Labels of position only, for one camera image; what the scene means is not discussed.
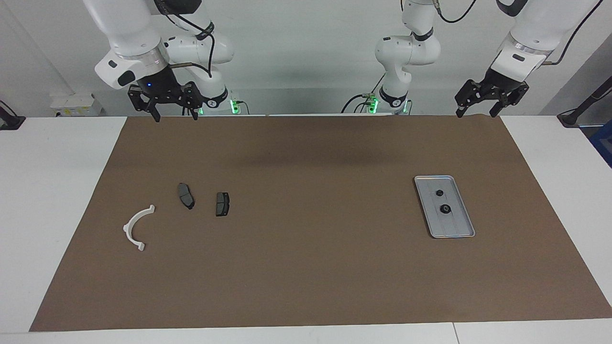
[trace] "black knob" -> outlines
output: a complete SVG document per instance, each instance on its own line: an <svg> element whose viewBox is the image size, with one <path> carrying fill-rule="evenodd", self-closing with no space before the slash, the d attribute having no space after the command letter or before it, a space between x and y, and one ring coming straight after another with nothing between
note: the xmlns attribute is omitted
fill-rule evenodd
<svg viewBox="0 0 612 344"><path fill-rule="evenodd" d="M448 204L442 204L442 206L440 207L440 211L443 214L448 214L450 213L450 206Z"/></svg>

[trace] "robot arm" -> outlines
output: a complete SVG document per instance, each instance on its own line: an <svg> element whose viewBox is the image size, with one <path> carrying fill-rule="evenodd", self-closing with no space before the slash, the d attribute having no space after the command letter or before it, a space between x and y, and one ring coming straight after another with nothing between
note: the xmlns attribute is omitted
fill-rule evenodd
<svg viewBox="0 0 612 344"><path fill-rule="evenodd" d="M208 63L213 44L209 46L203 40L208 37L214 40L214 25L204 13L201 0L155 0L157 7L162 7L161 13L172 14L177 18L185 15L190 17L189 21L196 26L203 25L205 28L201 31L192 28L191 34L175 37L167 42L162 42L161 36L152 26L151 13L144 0L83 2L98 28L108 37L111 47L108 54L96 65L95 71L104 82L115 89L136 81L138 85L130 85L128 95L137 111L148 112L159 122L160 114L155 109L156 104L176 103L184 110L188 109L194 119L198 119L198 112L205 103L208 107L219 108L227 99L228 91L218 70L213 72L202 66L204 62ZM175 23L187 30L188 26L183 20L177 19ZM220 43L215 49L217 62L228 62L233 57L233 48L224 37L219 38ZM172 42L174 40L181 44L176 45ZM188 67L196 81L180 85L172 71L172 68L176 67ZM148 98L148 101L143 100L142 95Z"/></svg>
<svg viewBox="0 0 612 344"><path fill-rule="evenodd" d="M440 42L433 35L436 10L432 0L406 0L402 20L410 36L390 36L376 45L376 59L385 68L378 97L382 111L399 113L404 108L412 81L409 65L427 65L440 56Z"/></svg>
<svg viewBox="0 0 612 344"><path fill-rule="evenodd" d="M477 83L468 80L455 96L457 116L484 100L497 100L492 117L509 105L516 105L529 86L525 79L557 48L565 34L575 27L597 0L497 0L502 11L516 16L514 27L498 54Z"/></svg>

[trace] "green indicator light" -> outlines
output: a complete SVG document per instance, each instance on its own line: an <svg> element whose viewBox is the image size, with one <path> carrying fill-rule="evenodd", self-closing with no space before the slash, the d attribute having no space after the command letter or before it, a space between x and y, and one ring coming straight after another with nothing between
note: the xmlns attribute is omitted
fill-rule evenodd
<svg viewBox="0 0 612 344"><path fill-rule="evenodd" d="M376 113L376 110L378 110L378 99L372 98L372 101L373 103L370 104L370 107L368 110L370 113Z"/></svg>

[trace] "white curved bracket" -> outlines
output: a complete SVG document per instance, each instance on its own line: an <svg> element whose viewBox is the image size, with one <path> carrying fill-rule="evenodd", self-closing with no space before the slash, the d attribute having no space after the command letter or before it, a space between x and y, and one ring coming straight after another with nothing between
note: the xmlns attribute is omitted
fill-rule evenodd
<svg viewBox="0 0 612 344"><path fill-rule="evenodd" d="M143 216L153 214L153 212L155 212L155 206L152 204L149 209L137 212L136 215L134 215L130 219L130 221L123 226L123 231L125 232L127 239L134 245L138 246L138 250L140 251L144 250L144 243L134 240L134 238L132 237L132 228L134 227L134 224L136 224L136 222L140 220Z"/></svg>

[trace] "metal tray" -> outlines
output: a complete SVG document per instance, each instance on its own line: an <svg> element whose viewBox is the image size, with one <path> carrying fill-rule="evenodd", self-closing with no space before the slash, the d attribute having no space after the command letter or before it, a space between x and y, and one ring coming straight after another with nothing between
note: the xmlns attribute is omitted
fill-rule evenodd
<svg viewBox="0 0 612 344"><path fill-rule="evenodd" d="M452 176L416 176L414 183L431 236L445 238L475 235Z"/></svg>

